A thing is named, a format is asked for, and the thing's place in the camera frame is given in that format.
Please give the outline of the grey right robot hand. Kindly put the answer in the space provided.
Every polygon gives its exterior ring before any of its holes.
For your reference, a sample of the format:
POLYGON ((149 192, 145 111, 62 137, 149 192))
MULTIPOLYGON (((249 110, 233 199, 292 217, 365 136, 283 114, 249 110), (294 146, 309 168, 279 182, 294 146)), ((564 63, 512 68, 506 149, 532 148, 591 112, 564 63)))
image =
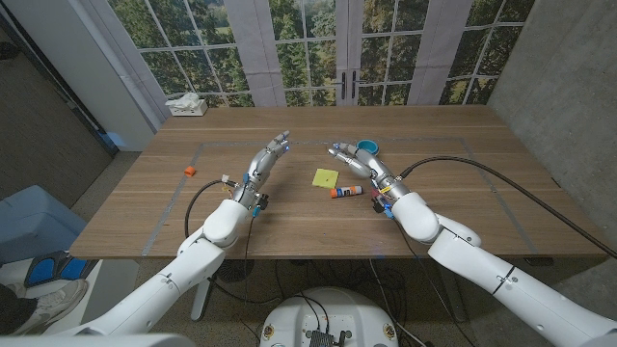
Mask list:
POLYGON ((353 174, 369 179, 375 189, 391 200, 399 200, 411 193, 377 156, 365 149, 347 143, 334 143, 328 152, 353 174))

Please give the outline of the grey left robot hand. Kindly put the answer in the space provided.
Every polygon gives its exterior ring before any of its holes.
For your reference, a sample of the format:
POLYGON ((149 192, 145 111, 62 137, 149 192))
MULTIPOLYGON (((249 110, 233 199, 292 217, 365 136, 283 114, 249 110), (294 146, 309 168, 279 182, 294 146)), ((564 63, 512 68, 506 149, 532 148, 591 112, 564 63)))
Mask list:
POLYGON ((255 155, 249 168, 243 174, 242 182, 233 192, 234 201, 247 208, 255 204, 257 193, 267 181, 272 168, 278 159, 289 150, 288 136, 289 131, 283 131, 255 155))

